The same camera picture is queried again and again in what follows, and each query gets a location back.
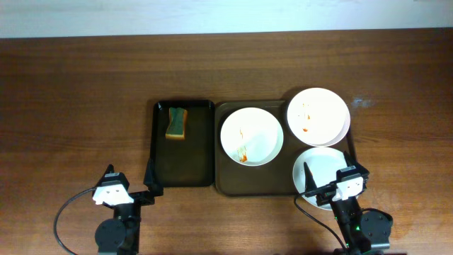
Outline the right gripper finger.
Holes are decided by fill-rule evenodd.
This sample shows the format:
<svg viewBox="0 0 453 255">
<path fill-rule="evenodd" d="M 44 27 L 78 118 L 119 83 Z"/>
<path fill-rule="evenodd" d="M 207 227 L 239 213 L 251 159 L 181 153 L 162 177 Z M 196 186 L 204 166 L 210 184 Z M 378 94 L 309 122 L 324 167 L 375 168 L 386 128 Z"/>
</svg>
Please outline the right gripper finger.
<svg viewBox="0 0 453 255">
<path fill-rule="evenodd" d="M 347 166 L 354 166 L 356 169 L 359 169 L 359 163 L 348 152 L 344 151 L 343 156 L 345 158 Z"/>
<path fill-rule="evenodd" d="M 305 175 L 305 191 L 304 194 L 309 194 L 317 189 L 316 182 L 309 168 L 309 165 L 304 162 L 304 175 Z"/>
</svg>

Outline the white bluish plate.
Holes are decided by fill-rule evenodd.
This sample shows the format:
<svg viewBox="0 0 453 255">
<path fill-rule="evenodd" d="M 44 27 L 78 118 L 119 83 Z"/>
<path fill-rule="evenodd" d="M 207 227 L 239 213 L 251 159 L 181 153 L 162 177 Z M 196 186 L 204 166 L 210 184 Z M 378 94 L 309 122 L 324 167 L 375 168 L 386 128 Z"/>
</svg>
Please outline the white bluish plate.
<svg viewBox="0 0 453 255">
<path fill-rule="evenodd" d="M 330 147 L 314 147 L 301 153 L 293 166 L 292 177 L 298 193 L 305 192 L 304 163 L 307 163 L 317 187 L 336 180 L 336 172 L 347 167 L 343 153 Z"/>
</svg>

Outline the white pinkish plate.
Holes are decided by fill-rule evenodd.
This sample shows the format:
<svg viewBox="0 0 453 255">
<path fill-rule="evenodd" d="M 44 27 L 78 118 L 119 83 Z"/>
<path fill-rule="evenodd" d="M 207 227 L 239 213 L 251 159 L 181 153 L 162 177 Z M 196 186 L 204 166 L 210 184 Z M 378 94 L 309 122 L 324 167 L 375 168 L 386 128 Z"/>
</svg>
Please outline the white pinkish plate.
<svg viewBox="0 0 453 255">
<path fill-rule="evenodd" d="M 287 107 L 287 124 L 293 135 L 313 147 L 339 143 L 350 129 L 350 111 L 336 93 L 322 88 L 297 93 Z"/>
</svg>

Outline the green yellow sponge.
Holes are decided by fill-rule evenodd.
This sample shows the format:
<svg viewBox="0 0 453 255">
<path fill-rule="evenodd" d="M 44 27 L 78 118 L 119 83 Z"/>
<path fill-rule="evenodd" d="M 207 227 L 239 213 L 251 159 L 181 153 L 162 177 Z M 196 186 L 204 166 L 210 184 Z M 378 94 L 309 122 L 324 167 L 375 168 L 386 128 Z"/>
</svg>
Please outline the green yellow sponge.
<svg viewBox="0 0 453 255">
<path fill-rule="evenodd" d="M 184 140 L 188 111 L 184 108 L 169 108 L 168 114 L 169 124 L 165 134 L 166 139 Z"/>
</svg>

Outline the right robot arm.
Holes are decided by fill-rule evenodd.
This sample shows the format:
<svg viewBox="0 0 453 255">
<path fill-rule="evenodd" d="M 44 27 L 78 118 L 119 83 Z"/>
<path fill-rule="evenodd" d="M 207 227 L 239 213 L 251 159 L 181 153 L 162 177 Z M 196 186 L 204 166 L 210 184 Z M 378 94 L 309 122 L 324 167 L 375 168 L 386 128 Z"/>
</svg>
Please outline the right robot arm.
<svg viewBox="0 0 453 255">
<path fill-rule="evenodd" d="M 342 237 L 309 213 L 308 218 L 325 227 L 339 242 L 334 254 L 383 254 L 390 247 L 389 237 L 393 217 L 375 208 L 361 208 L 357 197 L 366 190 L 369 171 L 343 152 L 346 167 L 336 172 L 336 180 L 318 187 L 304 163 L 305 190 L 294 197 L 294 203 L 303 196 L 315 197 L 318 206 L 329 204 Z"/>
</svg>

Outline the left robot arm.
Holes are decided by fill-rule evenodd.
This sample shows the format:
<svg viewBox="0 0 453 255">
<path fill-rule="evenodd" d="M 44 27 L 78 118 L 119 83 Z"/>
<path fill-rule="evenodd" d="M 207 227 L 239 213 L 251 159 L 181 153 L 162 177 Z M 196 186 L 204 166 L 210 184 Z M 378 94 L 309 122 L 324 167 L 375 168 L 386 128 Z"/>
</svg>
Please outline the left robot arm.
<svg viewBox="0 0 453 255">
<path fill-rule="evenodd" d="M 130 193 L 129 181 L 122 172 L 108 165 L 95 185 L 92 199 L 97 205 L 113 210 L 113 217 L 99 224 L 95 241 L 99 254 L 137 255 L 139 253 L 141 209 L 155 204 L 155 198 L 164 194 L 154 170 L 154 161 L 149 159 L 144 176 L 145 191 Z"/>
</svg>

